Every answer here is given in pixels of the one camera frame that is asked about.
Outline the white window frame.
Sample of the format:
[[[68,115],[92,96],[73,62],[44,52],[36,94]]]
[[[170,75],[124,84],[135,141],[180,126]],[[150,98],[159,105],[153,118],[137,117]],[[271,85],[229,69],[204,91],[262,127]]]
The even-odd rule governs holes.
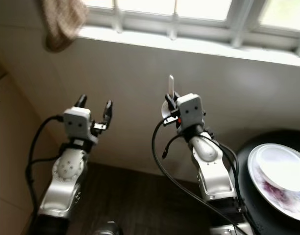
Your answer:
[[[300,65],[300,29],[264,22],[270,0],[84,0],[80,36]]]

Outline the black round table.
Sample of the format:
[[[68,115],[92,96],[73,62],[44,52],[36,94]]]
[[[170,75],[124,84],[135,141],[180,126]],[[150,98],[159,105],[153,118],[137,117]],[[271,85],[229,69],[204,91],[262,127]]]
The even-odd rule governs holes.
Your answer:
[[[249,154],[255,147],[275,143],[290,147],[300,153],[300,131],[278,130],[257,135],[237,150],[238,183],[241,196],[249,213],[248,222],[255,235],[300,235],[300,221],[274,208],[258,192],[247,167]]]

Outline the white plate purple floral print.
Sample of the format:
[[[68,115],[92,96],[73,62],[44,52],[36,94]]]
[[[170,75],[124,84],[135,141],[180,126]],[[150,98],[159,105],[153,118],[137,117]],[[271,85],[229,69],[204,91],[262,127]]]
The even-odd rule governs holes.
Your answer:
[[[258,192],[260,192],[267,202],[285,215],[300,221],[300,191],[296,192],[277,188],[264,178],[255,160],[257,151],[262,145],[264,144],[255,147],[249,154],[247,167],[250,172],[250,178]]]

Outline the brown checked towel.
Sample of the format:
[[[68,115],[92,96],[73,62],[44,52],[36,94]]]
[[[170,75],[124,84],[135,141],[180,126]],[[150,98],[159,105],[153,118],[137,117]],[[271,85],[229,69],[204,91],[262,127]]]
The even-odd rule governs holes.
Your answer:
[[[45,49],[60,53],[78,38],[89,9],[83,0],[37,0],[45,29]]]

